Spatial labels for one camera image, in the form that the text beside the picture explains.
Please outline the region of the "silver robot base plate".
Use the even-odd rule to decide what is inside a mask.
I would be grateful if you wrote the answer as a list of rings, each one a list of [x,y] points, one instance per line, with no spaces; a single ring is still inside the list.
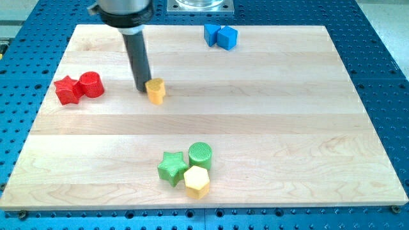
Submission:
[[[233,0],[167,0],[166,12],[184,13],[234,13]]]

